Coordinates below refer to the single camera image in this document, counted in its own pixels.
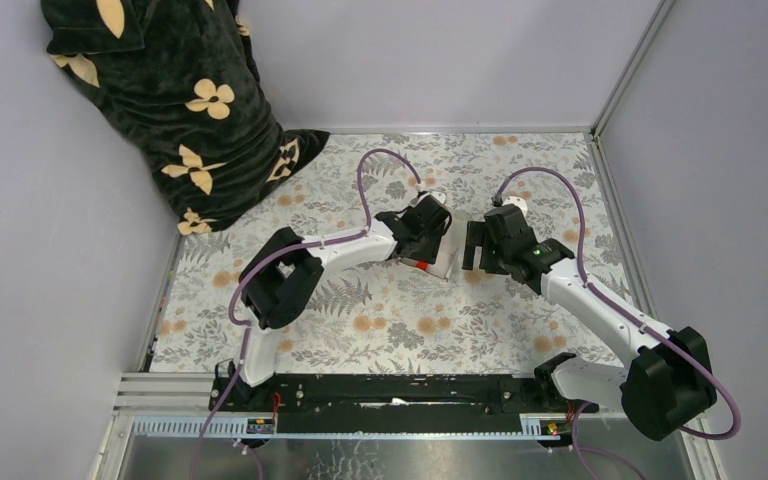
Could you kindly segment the white cardboard paper box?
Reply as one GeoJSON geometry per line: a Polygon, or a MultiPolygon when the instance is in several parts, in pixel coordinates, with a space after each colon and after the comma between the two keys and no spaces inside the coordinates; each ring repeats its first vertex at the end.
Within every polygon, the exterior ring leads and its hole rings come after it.
{"type": "Polygon", "coordinates": [[[425,272],[428,275],[440,278],[445,281],[452,280],[453,277],[463,270],[463,251],[466,244],[469,217],[455,217],[449,230],[442,236],[436,249],[436,257],[432,263],[433,266],[427,271],[422,271],[415,267],[419,260],[401,259],[404,265],[412,267],[418,271],[425,272]]]}

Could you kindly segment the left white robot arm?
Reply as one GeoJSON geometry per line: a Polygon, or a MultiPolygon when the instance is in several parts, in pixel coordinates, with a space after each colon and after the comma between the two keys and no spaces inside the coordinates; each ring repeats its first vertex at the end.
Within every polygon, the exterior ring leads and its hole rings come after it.
{"type": "Polygon", "coordinates": [[[360,230],[302,237],[276,231],[239,277],[229,317],[245,332],[234,360],[232,398],[248,411],[269,401],[283,329],[306,309],[323,278],[361,264],[408,259],[432,264],[452,224],[440,191],[422,192],[399,211],[374,215],[360,230]]]}

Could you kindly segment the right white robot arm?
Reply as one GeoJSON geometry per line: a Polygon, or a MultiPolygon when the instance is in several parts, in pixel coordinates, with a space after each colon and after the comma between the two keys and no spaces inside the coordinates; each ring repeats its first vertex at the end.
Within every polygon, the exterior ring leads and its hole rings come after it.
{"type": "Polygon", "coordinates": [[[535,402],[557,412],[570,401],[622,411],[645,437],[660,441],[717,401],[705,339],[675,330],[586,278],[562,243],[537,239],[522,208],[500,205],[466,227],[462,266],[508,276],[562,307],[614,353],[619,365],[561,353],[534,370],[535,402]]]}

